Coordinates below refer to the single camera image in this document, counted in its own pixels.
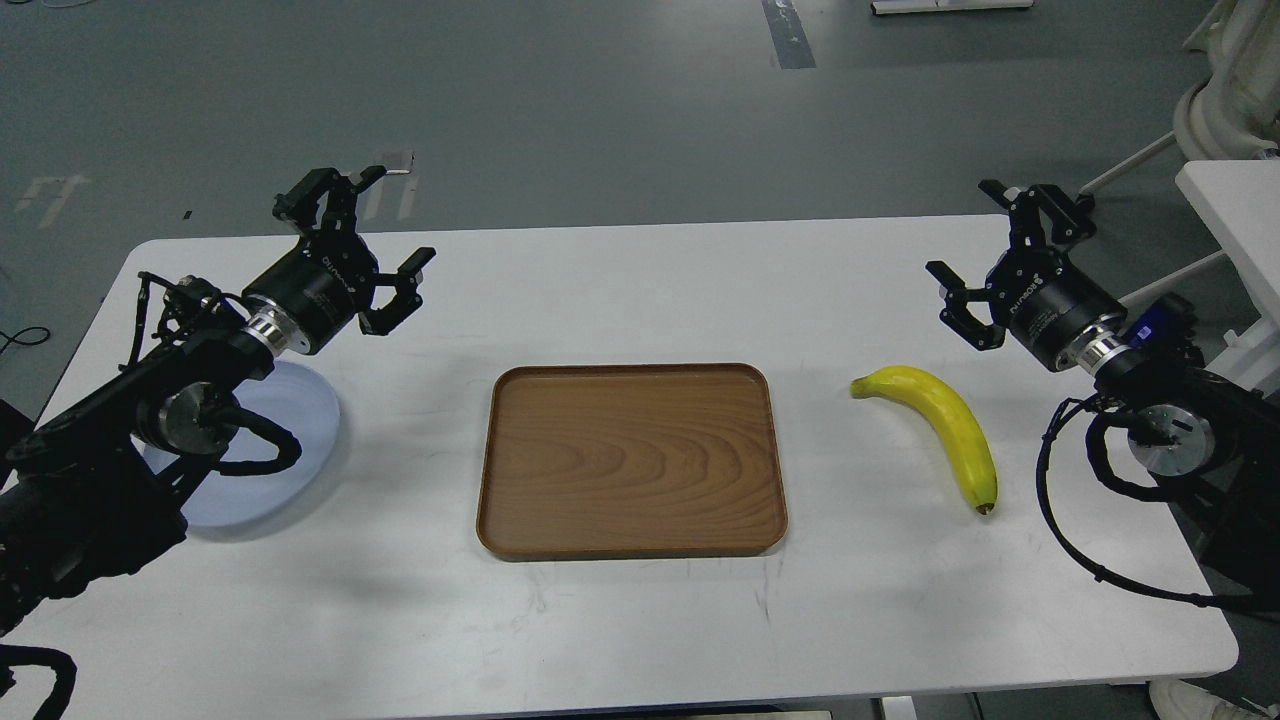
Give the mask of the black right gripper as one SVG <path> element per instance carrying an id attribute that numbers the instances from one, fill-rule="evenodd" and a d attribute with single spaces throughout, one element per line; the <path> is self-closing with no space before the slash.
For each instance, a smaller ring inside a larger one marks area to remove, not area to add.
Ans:
<path id="1" fill-rule="evenodd" d="M 969 288 L 945 261 L 925 270 L 940 283 L 942 323 L 973 348 L 1004 345 L 1005 331 L 1048 372 L 1071 364 L 1068 350 L 1088 328 L 1116 328 L 1126 309 L 1070 260 L 1080 242 L 1094 237 L 1091 197 L 1071 199 L 1056 184 L 1006 186 L 980 179 L 979 191 L 1009 219 L 1009 250 L 986 277 L 987 287 Z M 989 304 L 995 324 L 980 322 L 972 304 Z"/>

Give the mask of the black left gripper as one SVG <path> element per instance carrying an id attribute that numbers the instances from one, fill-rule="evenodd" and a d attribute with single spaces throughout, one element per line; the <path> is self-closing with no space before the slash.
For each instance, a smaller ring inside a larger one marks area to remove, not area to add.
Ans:
<path id="1" fill-rule="evenodd" d="M 317 168 L 275 196 L 273 217 L 297 233 L 297 245 L 244 287 L 243 300 L 255 311 L 282 314 L 297 354 L 317 354 L 358 313 L 364 334 L 387 336 L 422 306 L 419 286 L 436 250 L 419 247 L 394 273 L 378 273 L 356 228 L 358 196 L 385 176 L 385 167 L 353 178 Z M 374 287 L 394 290 L 381 307 L 370 307 Z"/>

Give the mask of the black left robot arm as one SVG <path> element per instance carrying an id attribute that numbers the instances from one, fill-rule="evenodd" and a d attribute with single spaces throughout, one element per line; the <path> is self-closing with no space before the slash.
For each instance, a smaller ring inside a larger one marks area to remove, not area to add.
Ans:
<path id="1" fill-rule="evenodd" d="M 15 629 L 45 600 L 136 574 L 186 538 L 187 500 L 212 473 L 261 477 L 303 448 L 236 389 L 287 351 L 315 355 L 344 327 L 389 334 L 422 306 L 435 249 L 392 273 L 357 231 L 358 196 L 387 174 L 308 172 L 273 215 L 298 238 L 241 292 L 205 278 L 140 273 L 131 355 L 104 386 L 5 452 L 15 484 L 1 501 L 1 620 Z"/>

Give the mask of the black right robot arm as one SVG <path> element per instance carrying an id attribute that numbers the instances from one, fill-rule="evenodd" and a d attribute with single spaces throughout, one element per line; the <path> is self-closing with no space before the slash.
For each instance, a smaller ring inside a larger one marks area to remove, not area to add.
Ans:
<path id="1" fill-rule="evenodd" d="M 941 260 L 943 324 L 980 351 L 1011 336 L 1046 370 L 1083 369 L 1088 398 L 1065 398 L 1036 460 L 1036 496 L 1051 536 L 1097 582 L 1158 600 L 1233 612 L 1277 611 L 1277 409 L 1206 369 L 1193 348 L 1190 309 L 1169 299 L 1129 331 L 1126 309 L 1076 268 L 1070 243 L 1096 232 L 1091 202 L 1053 184 L 1023 190 L 983 179 L 1009 220 L 1009 247 L 970 288 Z M 1091 413 L 1085 456 L 1115 493 L 1179 507 L 1199 528 L 1197 559 L 1242 594 L 1169 591 L 1089 559 L 1062 533 L 1050 503 L 1053 442 Z"/>

